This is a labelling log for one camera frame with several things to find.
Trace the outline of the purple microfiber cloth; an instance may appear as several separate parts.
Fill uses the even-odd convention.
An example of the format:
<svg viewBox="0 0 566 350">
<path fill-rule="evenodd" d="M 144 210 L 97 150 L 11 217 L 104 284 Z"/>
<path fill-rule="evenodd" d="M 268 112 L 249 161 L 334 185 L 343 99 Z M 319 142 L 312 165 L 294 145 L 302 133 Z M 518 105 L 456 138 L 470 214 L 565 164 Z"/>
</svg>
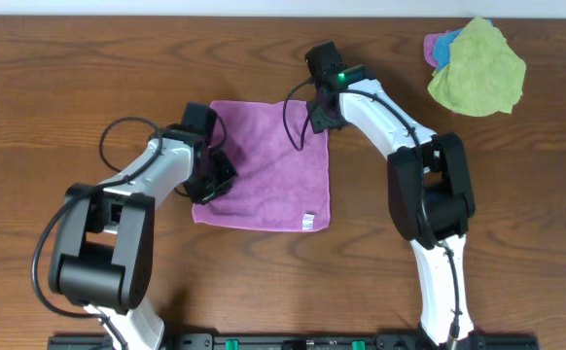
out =
<svg viewBox="0 0 566 350">
<path fill-rule="evenodd" d="M 229 192 L 194 205 L 197 224 L 274 232 L 315 232 L 331 223 L 328 134 L 305 136 L 297 151 L 287 136 L 301 133 L 304 101 L 288 103 L 217 100 L 210 104 L 224 122 L 216 143 L 235 167 Z"/>
</svg>

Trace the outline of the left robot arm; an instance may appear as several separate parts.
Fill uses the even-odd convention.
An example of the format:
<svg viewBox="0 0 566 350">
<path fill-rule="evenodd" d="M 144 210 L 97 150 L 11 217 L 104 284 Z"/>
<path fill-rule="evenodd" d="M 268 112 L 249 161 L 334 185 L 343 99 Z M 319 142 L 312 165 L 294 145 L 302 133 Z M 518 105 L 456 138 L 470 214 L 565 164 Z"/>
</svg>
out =
<svg viewBox="0 0 566 350">
<path fill-rule="evenodd" d="M 146 294 L 151 280 L 156 211 L 183 187 L 204 205 L 227 193 L 236 171 L 212 142 L 218 114 L 190 103 L 178 123 L 154 125 L 145 151 L 115 176 L 74 184 L 39 239 L 54 232 L 51 291 L 83 307 L 110 335 L 108 349 L 158 349 L 165 325 Z"/>
</svg>

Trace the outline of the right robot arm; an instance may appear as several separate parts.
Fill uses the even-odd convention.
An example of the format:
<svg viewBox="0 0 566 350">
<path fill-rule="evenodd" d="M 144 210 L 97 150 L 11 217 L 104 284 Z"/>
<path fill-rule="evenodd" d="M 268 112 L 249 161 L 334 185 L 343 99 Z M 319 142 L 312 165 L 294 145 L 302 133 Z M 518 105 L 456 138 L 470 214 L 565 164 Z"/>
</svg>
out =
<svg viewBox="0 0 566 350">
<path fill-rule="evenodd" d="M 415 121 L 366 66 L 347 66 L 333 42 L 311 48 L 304 60 L 316 88 L 308 108 L 313 131 L 352 124 L 385 157 L 389 214 L 417 264 L 420 328 L 435 345 L 456 348 L 474 328 L 463 259 L 476 207 L 462 140 Z"/>
</svg>

